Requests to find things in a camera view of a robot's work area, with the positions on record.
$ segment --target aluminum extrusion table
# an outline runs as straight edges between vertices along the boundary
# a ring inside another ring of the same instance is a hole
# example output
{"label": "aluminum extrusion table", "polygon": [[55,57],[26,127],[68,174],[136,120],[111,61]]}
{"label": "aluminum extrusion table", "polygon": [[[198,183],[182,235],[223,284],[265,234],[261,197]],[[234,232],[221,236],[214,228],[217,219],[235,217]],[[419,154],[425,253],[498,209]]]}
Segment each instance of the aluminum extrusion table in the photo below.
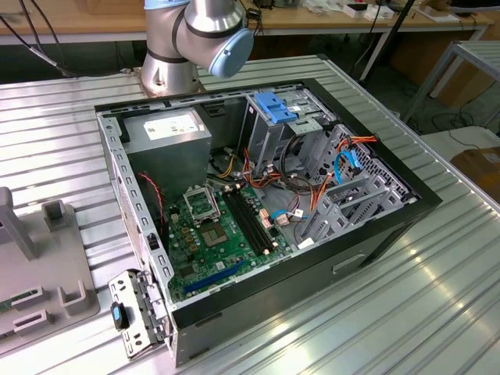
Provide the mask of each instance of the aluminum extrusion table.
{"label": "aluminum extrusion table", "polygon": [[92,106],[143,98],[132,75],[0,87],[0,185],[26,213],[77,208],[101,312],[0,359],[2,373],[492,373],[500,368],[500,207],[376,99],[316,56],[254,61],[207,89],[316,78],[443,204],[386,255],[301,304],[173,368],[165,347],[128,362],[107,281],[135,267]]}
{"label": "aluminum extrusion table", "polygon": [[[445,73],[448,64],[455,59]],[[413,96],[412,101],[402,118],[408,121],[413,113],[416,112],[419,105],[425,99],[427,93],[436,83],[437,79],[443,74],[441,80],[437,83],[433,92],[439,92],[452,77],[456,68],[466,60],[476,68],[483,70],[500,81],[500,41],[457,41],[452,42],[446,49],[443,56],[437,61],[436,66],[431,70],[426,80],[420,86],[419,90]],[[485,127],[500,113],[500,104],[494,113],[486,120]]]}

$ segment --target metal bracket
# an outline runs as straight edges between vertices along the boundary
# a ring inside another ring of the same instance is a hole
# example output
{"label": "metal bracket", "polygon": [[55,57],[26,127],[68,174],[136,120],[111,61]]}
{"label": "metal bracket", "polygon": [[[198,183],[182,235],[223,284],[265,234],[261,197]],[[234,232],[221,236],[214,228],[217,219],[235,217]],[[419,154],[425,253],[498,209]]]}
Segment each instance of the metal bracket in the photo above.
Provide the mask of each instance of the metal bracket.
{"label": "metal bracket", "polygon": [[127,357],[136,358],[162,344],[167,337],[168,316],[158,286],[148,282],[146,272],[127,270],[108,285],[113,301],[123,304],[127,314],[129,325],[121,331]]}

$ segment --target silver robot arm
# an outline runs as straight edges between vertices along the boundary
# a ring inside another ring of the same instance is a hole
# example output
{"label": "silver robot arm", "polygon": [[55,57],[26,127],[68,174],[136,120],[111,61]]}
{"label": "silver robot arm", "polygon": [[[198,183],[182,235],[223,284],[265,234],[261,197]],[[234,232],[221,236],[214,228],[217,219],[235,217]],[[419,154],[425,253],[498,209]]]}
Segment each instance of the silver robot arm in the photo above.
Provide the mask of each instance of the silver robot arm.
{"label": "silver robot arm", "polygon": [[253,34],[235,0],[145,0],[148,54],[141,81],[149,96],[199,88],[196,65],[228,78],[245,64]]}

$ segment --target black latch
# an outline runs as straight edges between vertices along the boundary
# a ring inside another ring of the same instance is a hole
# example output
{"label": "black latch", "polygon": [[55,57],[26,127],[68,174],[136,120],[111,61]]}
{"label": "black latch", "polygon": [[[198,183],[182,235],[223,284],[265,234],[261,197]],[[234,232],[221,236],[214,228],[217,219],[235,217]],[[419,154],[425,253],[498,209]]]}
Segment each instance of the black latch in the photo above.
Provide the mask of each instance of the black latch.
{"label": "black latch", "polygon": [[125,330],[130,326],[123,303],[113,302],[111,304],[111,314],[117,330]]}
{"label": "black latch", "polygon": [[159,248],[158,239],[153,233],[148,234],[147,239],[149,243],[149,248],[151,250],[156,250],[157,248]]}

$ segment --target power cable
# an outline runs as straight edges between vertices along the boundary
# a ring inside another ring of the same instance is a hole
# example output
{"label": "power cable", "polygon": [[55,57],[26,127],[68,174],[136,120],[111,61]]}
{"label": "power cable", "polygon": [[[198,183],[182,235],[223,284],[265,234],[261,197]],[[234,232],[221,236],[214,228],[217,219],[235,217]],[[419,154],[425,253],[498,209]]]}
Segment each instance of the power cable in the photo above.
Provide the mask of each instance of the power cable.
{"label": "power cable", "polygon": [[36,55],[38,58],[44,60],[47,64],[52,65],[54,68],[56,68],[58,71],[65,73],[71,77],[81,77],[81,76],[86,76],[86,77],[107,77],[111,74],[117,74],[118,72],[112,72],[112,73],[102,73],[102,74],[95,74],[95,73],[78,73],[74,72],[72,70],[68,70],[65,67],[60,66],[56,61],[52,60],[49,58],[45,53],[38,51],[38,49],[31,47],[10,25],[9,23],[5,20],[3,16],[0,16],[0,21],[9,29],[9,31],[16,37],[16,39],[31,53]]}
{"label": "power cable", "polygon": [[442,129],[440,126],[438,126],[438,123],[437,123],[436,120],[437,120],[438,117],[452,116],[452,118],[449,120],[449,123],[455,129],[460,129],[460,128],[463,128],[463,127],[473,127],[473,126],[475,126],[476,124],[475,124],[474,117],[470,113],[464,112],[463,109],[467,105],[469,105],[470,103],[472,103],[476,99],[478,99],[480,96],[482,96],[484,93],[486,93],[486,91],[488,91],[494,85],[495,85],[495,82],[493,82],[488,87],[486,87],[481,93],[479,93],[478,95],[476,95],[474,98],[471,98],[465,104],[461,105],[460,108],[459,108],[459,111],[457,113],[452,113],[452,112],[438,113],[437,115],[432,116],[431,119],[430,119],[430,121],[432,122],[434,128],[437,129],[438,131],[447,131],[448,135],[450,136],[450,138],[452,138],[456,142],[460,143],[461,145],[474,147],[474,148],[477,148],[479,150],[480,148],[477,145],[473,145],[473,144],[470,144],[470,143],[462,142],[459,139],[457,139],[456,137],[454,137],[453,134],[452,134],[452,129],[450,127],[447,127],[446,129]]}
{"label": "power cable", "polygon": [[[45,15],[44,11],[41,10],[40,6],[37,4],[35,0],[31,0],[31,3],[33,6],[36,8],[36,10],[40,13],[41,18],[44,19],[45,24],[47,25],[48,29],[50,30],[50,34],[54,38],[55,45],[57,46],[57,49],[59,50],[59,54],[61,55],[61,62],[63,65],[66,65],[66,60],[64,58],[64,53],[63,53],[63,47],[61,46],[61,43],[59,43],[59,38],[57,37],[57,34],[54,31],[54,28],[52,27],[51,23],[48,21],[47,16]],[[29,13],[25,14],[26,18],[30,18]]]}
{"label": "power cable", "polygon": [[37,45],[38,51],[44,53],[44,50],[41,49],[41,42],[40,38],[38,37],[37,30],[34,28],[33,22],[31,21],[30,14],[28,12],[28,9],[26,8],[26,4],[24,4],[24,0],[19,0],[19,4],[21,5],[21,9],[23,10],[23,14],[26,17],[26,21],[28,22],[28,25],[30,26],[31,33],[33,34],[34,41]]}

